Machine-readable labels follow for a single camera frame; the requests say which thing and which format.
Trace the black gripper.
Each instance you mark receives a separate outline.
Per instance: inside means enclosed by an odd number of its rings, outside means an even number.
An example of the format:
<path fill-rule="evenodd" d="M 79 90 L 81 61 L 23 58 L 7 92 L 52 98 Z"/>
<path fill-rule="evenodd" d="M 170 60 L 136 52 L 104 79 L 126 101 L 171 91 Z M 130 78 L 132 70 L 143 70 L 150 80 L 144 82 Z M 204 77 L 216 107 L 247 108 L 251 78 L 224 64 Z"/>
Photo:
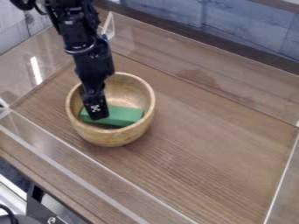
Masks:
<path fill-rule="evenodd" d="M 104 80 L 115 72 L 108 38 L 72 36 L 69 50 L 76 65 L 75 71 L 86 89 L 80 96 L 88 116 L 92 120 L 107 118 L 110 113 Z"/>

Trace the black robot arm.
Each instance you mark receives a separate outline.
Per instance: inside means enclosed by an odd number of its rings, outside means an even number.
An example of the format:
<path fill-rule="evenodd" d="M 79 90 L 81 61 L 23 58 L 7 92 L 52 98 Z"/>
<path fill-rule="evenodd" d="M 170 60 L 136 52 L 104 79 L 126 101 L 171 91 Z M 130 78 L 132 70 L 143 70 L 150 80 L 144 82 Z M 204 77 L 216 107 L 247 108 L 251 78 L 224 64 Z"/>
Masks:
<path fill-rule="evenodd" d="M 94 0 L 9 0 L 21 11 L 36 10 L 51 19 L 63 38 L 64 52 L 73 58 L 83 86 L 83 106 L 92 120 L 108 117 L 106 79 L 115 73 L 108 36 L 99 34 Z"/>

